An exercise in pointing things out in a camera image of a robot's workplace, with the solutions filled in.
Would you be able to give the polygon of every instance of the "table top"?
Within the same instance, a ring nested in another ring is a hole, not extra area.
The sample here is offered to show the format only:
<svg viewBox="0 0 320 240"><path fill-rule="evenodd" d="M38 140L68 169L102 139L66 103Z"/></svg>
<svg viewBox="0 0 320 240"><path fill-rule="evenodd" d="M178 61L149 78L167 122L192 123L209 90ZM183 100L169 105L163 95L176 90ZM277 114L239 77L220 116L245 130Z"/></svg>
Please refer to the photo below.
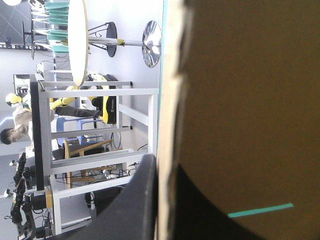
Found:
<svg viewBox="0 0 320 240"><path fill-rule="evenodd" d="M88 18L85 0L70 0L68 14L68 48L73 82L81 86L87 77Z"/></svg>
<svg viewBox="0 0 320 240"><path fill-rule="evenodd" d="M16 6L21 3L21 0L3 0L9 6Z"/></svg>

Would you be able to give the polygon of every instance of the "teal stripe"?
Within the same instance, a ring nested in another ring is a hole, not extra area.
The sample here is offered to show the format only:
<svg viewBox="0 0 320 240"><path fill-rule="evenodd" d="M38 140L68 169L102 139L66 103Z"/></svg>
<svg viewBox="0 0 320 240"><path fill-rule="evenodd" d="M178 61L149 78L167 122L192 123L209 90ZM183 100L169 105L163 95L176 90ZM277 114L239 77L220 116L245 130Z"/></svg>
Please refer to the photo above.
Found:
<svg viewBox="0 0 320 240"><path fill-rule="evenodd" d="M294 205L292 203L288 204L283 204L283 205L278 205L278 206L270 206L270 207L265 207L265 208L257 208L253 210L247 210L247 211L238 211L238 212L233 212L229 213L228 217L229 218L238 218L238 217L243 217L243 216L249 216L249 215L254 215L254 214L262 214L262 213L268 213L272 211L278 211L282 209L289 209L293 208Z"/></svg>

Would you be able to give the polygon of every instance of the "black frame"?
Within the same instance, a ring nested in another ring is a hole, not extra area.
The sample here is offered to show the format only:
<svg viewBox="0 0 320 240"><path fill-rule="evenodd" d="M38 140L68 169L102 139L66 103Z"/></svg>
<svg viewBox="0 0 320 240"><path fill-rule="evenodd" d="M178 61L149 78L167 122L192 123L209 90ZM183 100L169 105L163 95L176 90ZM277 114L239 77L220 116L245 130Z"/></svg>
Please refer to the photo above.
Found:
<svg viewBox="0 0 320 240"><path fill-rule="evenodd" d="M42 139L41 139L41 122L39 108L39 84L36 75L30 75L30 94L32 108L32 135L34 145L34 161L35 161L35 180L36 190L45 189L44 182L44 165L42 158Z"/></svg>

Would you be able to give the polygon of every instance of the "chair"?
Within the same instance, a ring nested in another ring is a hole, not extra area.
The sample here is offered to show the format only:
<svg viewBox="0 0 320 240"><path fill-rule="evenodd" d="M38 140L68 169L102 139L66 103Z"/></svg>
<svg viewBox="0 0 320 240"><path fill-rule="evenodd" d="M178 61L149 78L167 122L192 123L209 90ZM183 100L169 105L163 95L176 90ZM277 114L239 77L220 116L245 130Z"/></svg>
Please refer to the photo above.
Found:
<svg viewBox="0 0 320 240"><path fill-rule="evenodd" d="M86 146L81 146L80 148L77 150L71 150L69 147L69 143L66 139L63 140L63 144L64 144L64 158L65 159L70 159L75 155L79 155L80 157L83 157L85 155L86 151L95 149L97 147L101 147L102 145L105 144L109 144L112 142L112 139L109 140L105 140L105 141L100 141L98 143L95 144L90 144L90 145L86 145ZM88 171L101 171L101 170L112 170L112 167L95 167L95 168L91 168L91 169L86 169L86 170L81 170L81 176L73 176L72 172L67 172L66 173L66 183L67 183L67 187L68 188L72 188L73 183L75 182L93 182L94 180L96 180L96 178L94 176L86 176Z"/></svg>
<svg viewBox="0 0 320 240"><path fill-rule="evenodd" d="M65 117L58 117L56 120L56 131L57 132L64 132L65 131L65 123L80 121L80 120L84 120L84 119L92 119L92 117L82 117L82 118L72 118L72 119L66 119ZM75 138L69 139L69 141L77 140L77 139L78 138L75 137ZM62 146L64 143L64 138L58 138L57 141L58 141L58 144Z"/></svg>
<svg viewBox="0 0 320 240"><path fill-rule="evenodd" d="M77 121L77 129L78 130L83 130L83 126L84 124L89 124L89 123L97 123L97 122L100 122L100 120L97 120L97 119L80 119L79 121ZM78 136L78 140L79 140L79 144L82 145L83 143L85 143L85 140L89 140L89 139L94 139L94 138L101 138L103 137L102 135L99 135L99 136ZM98 143L99 140L97 141L90 141L90 143Z"/></svg>

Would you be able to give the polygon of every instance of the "brown surface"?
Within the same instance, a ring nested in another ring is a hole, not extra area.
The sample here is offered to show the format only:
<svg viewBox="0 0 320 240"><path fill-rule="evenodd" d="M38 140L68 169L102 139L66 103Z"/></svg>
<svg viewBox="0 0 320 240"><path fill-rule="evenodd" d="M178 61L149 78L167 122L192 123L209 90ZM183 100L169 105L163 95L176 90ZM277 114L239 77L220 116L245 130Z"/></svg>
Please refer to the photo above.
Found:
<svg viewBox="0 0 320 240"><path fill-rule="evenodd" d="M194 19L181 165L226 214L293 203L235 218L262 237L319 239L319 1L196 1Z"/></svg>

